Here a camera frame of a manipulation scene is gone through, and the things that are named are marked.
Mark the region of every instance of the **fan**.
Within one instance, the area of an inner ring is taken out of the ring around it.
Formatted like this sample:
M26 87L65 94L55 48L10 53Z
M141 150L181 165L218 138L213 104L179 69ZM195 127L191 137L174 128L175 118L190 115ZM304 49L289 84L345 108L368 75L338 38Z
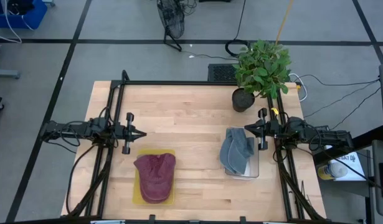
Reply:
M179 0L157 0L158 12L165 28L164 44L181 51L182 48L175 39L184 33L184 13ZM166 42L166 36L170 36L177 46Z

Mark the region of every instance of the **blue bin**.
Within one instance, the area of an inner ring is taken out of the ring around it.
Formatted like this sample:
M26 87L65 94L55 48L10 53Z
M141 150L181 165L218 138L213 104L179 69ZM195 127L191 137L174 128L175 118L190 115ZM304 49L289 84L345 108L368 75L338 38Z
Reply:
M47 12L47 6L42 2L42 0L24 0L32 1L35 8L29 11L27 14L20 15L10 15L8 14L8 19L12 28L16 29L37 29L42 22L44 15ZM7 24L6 16L4 15L4 10L0 1L0 28L9 28Z

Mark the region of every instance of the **wooden table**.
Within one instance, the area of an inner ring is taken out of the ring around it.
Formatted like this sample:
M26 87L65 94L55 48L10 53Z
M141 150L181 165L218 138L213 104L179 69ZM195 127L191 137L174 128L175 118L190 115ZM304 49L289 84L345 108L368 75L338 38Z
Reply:
M97 117L106 106L109 86L110 82L95 82L86 119ZM296 86L294 83L287 83L287 86L289 92L283 95L284 109L290 116L302 117ZM126 113L132 112L135 115L133 124L148 135L131 143L130 155L121 153L123 141L115 149L103 218L145 220L155 214L157 220L237 221L245 216L248 221L286 221L278 166L272 159L272 138L267 138L268 150L259 152L260 175L256 180L232 179L225 175L219 162L226 128L252 124L258 119L258 110L268 107L267 99L256 98L246 112L235 112L231 102L235 89L236 86L125 86L120 121L126 124ZM90 141L82 141L76 158L90 145ZM173 205L132 203L133 162L139 149L176 151ZM89 188L96 151L87 154L74 172L71 209ZM325 217L312 156L299 150L294 150L293 155L299 184L304 181L312 206ZM97 190L92 214L96 213L99 194ZM293 216L297 217L293 195L289 195Z

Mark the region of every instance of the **gray towel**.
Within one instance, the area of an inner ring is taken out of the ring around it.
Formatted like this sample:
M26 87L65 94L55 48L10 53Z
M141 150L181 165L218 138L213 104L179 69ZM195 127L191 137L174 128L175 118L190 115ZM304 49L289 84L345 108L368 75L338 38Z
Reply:
M234 174L244 174L248 158L253 155L253 142L254 138L247 138L243 128L227 128L219 154L223 166Z

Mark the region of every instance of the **black pot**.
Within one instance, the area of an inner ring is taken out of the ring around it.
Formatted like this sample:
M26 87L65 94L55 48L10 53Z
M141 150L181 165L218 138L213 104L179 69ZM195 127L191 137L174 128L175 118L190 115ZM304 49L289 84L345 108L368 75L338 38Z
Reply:
M236 112L244 112L250 108L255 102L255 96L252 93L247 93L244 88L238 88L232 95L233 109Z

